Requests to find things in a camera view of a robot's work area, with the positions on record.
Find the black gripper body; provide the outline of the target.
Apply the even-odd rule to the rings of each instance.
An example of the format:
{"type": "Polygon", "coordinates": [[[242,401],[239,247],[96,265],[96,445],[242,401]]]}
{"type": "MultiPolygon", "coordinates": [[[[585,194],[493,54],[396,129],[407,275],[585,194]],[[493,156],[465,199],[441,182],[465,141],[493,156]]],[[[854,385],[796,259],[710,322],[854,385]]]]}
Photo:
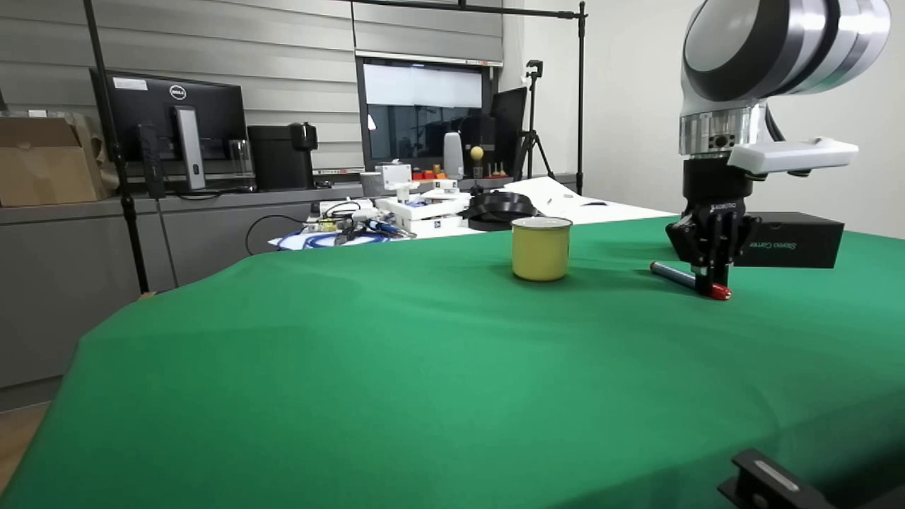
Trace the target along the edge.
{"type": "Polygon", "coordinates": [[[698,240],[697,223],[698,214],[732,213],[732,251],[731,264],[739,257],[753,217],[746,214],[746,199],[753,194],[753,177],[745,169],[731,166],[725,158],[688,158],[686,160],[686,213],[664,227],[673,251],[686,264],[697,264],[698,240]]]}

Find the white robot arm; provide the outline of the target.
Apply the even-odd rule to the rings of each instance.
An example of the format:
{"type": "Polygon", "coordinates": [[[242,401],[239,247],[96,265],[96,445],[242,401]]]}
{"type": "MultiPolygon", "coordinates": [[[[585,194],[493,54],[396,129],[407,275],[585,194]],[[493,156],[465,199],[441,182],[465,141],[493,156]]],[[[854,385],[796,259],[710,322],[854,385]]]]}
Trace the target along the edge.
{"type": "Polygon", "coordinates": [[[701,298],[731,298],[732,265],[831,268],[844,223],[809,213],[749,213],[770,176],[850,166],[859,146],[793,141],[770,98],[823,93],[867,74],[891,35],[888,0],[701,0],[683,43],[683,214],[664,227],[686,268],[653,264],[701,298]]]}

